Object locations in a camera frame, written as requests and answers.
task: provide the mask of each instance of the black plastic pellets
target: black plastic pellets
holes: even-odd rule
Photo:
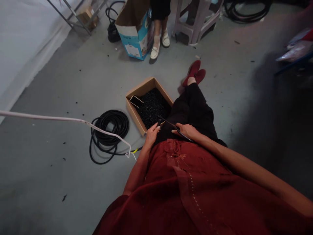
[[[147,129],[159,121],[158,115],[165,119],[169,116],[171,107],[157,88],[138,98],[144,104],[140,108],[135,108]]]

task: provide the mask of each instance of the metal rack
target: metal rack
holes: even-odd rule
[[[78,10],[78,8],[83,4],[84,0],[81,0],[80,3],[76,6],[75,9],[73,9],[71,7],[71,5],[66,1],[66,0],[62,0],[66,6],[71,10],[71,15],[68,17],[68,18],[65,18],[64,15],[55,7],[55,5],[50,1],[50,0],[47,0],[51,6],[56,10],[57,13],[59,13],[59,15],[66,21],[66,23],[72,28],[74,29],[74,25],[76,26],[79,26],[79,27],[82,27],[84,28],[87,33],[91,36],[91,32],[90,30],[88,29],[88,26],[91,24],[91,22],[94,20],[94,18],[98,15],[99,11],[102,9],[102,7],[106,4],[107,0],[103,0],[103,2],[100,4],[100,6],[97,8],[97,10],[95,11],[95,13],[92,15],[91,19],[86,23],[84,24],[81,19],[78,17],[78,15],[76,14],[76,11]],[[76,22],[73,22],[71,21],[71,18],[73,17],[73,15],[77,18],[78,22],[79,23],[76,23]]]

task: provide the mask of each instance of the plastic bag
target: plastic bag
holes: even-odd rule
[[[296,36],[294,36],[289,42],[287,46],[287,50],[291,50],[297,42],[299,42],[305,35],[307,35],[311,31],[310,28],[305,28],[300,33],[298,33]]]
[[[276,61],[294,62],[295,60],[305,56],[309,51],[311,51],[312,45],[313,42],[311,41],[299,41],[290,51],[276,59]]]

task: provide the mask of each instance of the red top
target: red top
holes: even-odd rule
[[[204,148],[169,139],[152,149],[144,185],[118,197],[94,234],[312,234],[310,221]]]

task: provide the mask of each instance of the white wire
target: white wire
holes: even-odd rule
[[[129,152],[126,153],[126,157],[129,158],[130,156],[130,151],[131,151],[131,145],[129,143],[127,143],[123,138],[121,138],[119,135],[110,133],[110,132],[106,132],[104,130],[101,130],[100,128],[94,126],[93,124],[91,124],[90,122],[87,122],[85,120],[81,120],[81,119],[76,119],[76,118],[66,118],[66,117],[51,117],[51,116],[42,116],[42,115],[33,115],[33,114],[24,114],[24,113],[16,113],[16,112],[9,112],[9,111],[3,111],[0,110],[0,116],[8,116],[8,117],[18,117],[18,118],[31,118],[31,119],[41,119],[41,120],[53,120],[53,121],[73,121],[73,122],[80,122],[83,124],[86,124],[87,126],[92,127],[93,129],[104,133],[104,134],[108,134],[111,136],[115,136],[117,138],[119,138],[121,141],[123,141],[125,144],[127,144],[129,146]]]
[[[135,158],[135,161],[137,161],[137,159],[136,159],[136,157],[135,157],[135,154],[133,153],[133,152],[131,152],[131,154],[134,156],[134,158]]]

